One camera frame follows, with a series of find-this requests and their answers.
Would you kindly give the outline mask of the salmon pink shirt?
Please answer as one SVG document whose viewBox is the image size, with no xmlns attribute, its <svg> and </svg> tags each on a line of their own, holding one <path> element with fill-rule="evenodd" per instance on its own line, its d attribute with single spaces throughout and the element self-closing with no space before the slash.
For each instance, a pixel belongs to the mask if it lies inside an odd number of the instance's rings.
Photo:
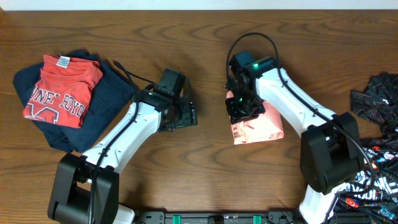
<svg viewBox="0 0 398 224">
<path fill-rule="evenodd" d="M 249 121 L 231 125 L 234 145 L 274 141 L 284 137 L 280 113 L 268 101 L 264 101 L 265 113 Z"/>
</svg>

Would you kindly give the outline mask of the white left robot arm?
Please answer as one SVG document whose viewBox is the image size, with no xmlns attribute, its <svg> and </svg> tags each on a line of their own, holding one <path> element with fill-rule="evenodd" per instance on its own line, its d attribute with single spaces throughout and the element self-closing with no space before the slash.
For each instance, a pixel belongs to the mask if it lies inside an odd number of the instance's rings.
<svg viewBox="0 0 398 224">
<path fill-rule="evenodd" d="M 189 97 L 142 90 L 122 120 L 81 156 L 58 163 L 47 215 L 59 223 L 133 223 L 136 213 L 119 203 L 120 175 L 156 132 L 197 124 Z"/>
</svg>

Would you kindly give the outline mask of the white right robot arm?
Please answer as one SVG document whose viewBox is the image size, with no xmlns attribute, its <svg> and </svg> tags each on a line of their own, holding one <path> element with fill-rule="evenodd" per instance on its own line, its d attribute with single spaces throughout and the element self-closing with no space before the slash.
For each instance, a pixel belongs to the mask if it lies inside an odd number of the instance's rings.
<svg viewBox="0 0 398 224">
<path fill-rule="evenodd" d="M 326 223 L 338 193 L 365 166 L 355 118 L 317 103 L 271 57 L 254 60 L 242 52 L 226 68 L 231 123 L 259 121 L 266 101 L 289 122 L 300 136 L 300 171 L 308 184 L 298 210 L 306 223 Z"/>
</svg>

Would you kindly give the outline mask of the navy folded garment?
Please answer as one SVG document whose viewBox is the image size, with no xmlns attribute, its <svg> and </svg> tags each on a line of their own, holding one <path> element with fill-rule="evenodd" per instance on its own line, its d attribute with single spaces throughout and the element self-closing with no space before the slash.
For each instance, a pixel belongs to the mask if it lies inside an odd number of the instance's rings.
<svg viewBox="0 0 398 224">
<path fill-rule="evenodd" d="M 134 94 L 133 87 L 115 69 L 96 54 L 86 50 L 74 50 L 65 57 L 96 60 L 103 77 L 93 89 L 88 111 L 80 129 L 31 120 L 42 132 L 50 147 L 71 153 L 88 150 L 102 135 L 110 122 L 119 114 Z M 24 68 L 14 75 L 13 85 L 25 108 L 34 85 L 40 80 L 44 60 Z"/>
</svg>

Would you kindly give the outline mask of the red folded printed t-shirt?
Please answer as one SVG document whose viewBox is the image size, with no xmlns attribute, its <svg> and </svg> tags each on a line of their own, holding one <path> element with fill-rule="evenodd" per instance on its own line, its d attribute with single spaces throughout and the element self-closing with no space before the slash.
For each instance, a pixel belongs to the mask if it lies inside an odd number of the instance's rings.
<svg viewBox="0 0 398 224">
<path fill-rule="evenodd" d="M 23 115 L 34 121 L 80 129 L 93 89 L 102 77 L 96 60 L 44 55 L 40 80 L 34 85 Z"/>
</svg>

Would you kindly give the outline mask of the black printed t-shirt pile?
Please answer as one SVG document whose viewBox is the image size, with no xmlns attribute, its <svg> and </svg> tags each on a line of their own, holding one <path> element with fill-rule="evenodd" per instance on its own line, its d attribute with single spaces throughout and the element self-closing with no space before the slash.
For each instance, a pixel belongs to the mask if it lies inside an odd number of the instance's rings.
<svg viewBox="0 0 398 224">
<path fill-rule="evenodd" d="M 361 145 L 375 171 L 374 187 L 363 195 L 343 194 L 335 212 L 365 213 L 375 223 L 397 223 L 397 75 L 371 77 L 363 91 L 352 90 L 351 112 L 379 126 L 379 139 Z"/>
</svg>

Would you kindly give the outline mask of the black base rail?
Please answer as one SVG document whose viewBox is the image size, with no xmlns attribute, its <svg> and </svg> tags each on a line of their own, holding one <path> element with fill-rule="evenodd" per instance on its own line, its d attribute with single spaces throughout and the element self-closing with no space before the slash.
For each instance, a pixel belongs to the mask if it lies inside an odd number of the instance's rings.
<svg viewBox="0 0 398 224">
<path fill-rule="evenodd" d="M 251 213 L 130 210 L 114 222 L 131 224 L 299 224 L 307 221 L 297 209 L 276 209 Z"/>
</svg>

